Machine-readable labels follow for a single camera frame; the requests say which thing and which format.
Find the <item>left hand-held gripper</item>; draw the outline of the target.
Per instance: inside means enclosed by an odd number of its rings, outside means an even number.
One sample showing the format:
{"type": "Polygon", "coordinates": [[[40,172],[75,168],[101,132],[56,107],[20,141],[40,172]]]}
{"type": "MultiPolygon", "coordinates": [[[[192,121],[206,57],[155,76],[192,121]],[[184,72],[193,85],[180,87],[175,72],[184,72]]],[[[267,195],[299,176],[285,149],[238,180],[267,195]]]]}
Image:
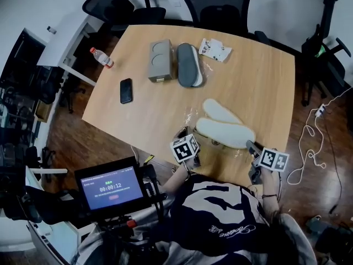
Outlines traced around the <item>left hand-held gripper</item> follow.
{"type": "Polygon", "coordinates": [[[200,150],[194,134],[190,134],[190,126],[185,126],[178,131],[178,135],[186,135],[170,143],[170,149],[177,163],[194,158],[200,150]]]}

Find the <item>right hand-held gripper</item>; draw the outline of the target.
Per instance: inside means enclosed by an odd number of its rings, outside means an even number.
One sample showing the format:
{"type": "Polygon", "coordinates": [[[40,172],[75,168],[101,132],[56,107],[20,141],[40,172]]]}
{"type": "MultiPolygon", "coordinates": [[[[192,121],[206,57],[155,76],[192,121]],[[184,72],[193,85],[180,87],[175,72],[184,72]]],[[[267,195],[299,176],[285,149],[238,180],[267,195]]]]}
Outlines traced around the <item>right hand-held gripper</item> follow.
{"type": "Polygon", "coordinates": [[[266,147],[260,150],[257,145],[250,140],[246,141],[246,148],[253,158],[249,171],[249,178],[252,183],[262,183],[260,178],[262,167],[272,172],[283,172],[285,170],[289,154],[266,147]]]}

